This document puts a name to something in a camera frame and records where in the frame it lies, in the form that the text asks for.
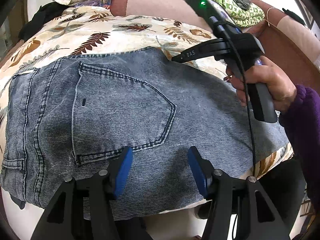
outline pillow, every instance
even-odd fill
[[[114,16],[144,15],[176,20],[212,32],[204,19],[199,17],[184,0],[111,0],[110,11]]]

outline purple sleeve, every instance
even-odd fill
[[[297,96],[279,123],[298,156],[308,185],[308,197],[320,211],[320,97],[316,91],[297,85]]]

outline green blanket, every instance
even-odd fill
[[[263,10],[252,3],[248,11],[241,9],[233,0],[214,0],[220,4],[239,27],[250,27],[264,19]]]

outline hand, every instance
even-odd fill
[[[254,65],[245,72],[246,82],[249,84],[265,83],[273,98],[275,110],[285,113],[297,95],[297,88],[286,73],[270,59],[264,56],[261,56],[260,59],[262,66]],[[241,105],[246,106],[244,83],[236,78],[228,67],[226,72],[228,76],[232,76],[231,84],[237,90]]]

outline striped denim fabric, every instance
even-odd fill
[[[190,146],[230,176],[252,166],[247,113],[235,90],[156,48],[63,57],[17,75],[7,117],[0,183],[43,208],[65,176],[90,177],[127,145],[133,163],[123,194],[111,203],[116,220],[201,200]],[[257,161],[288,143],[278,123],[252,119]]]

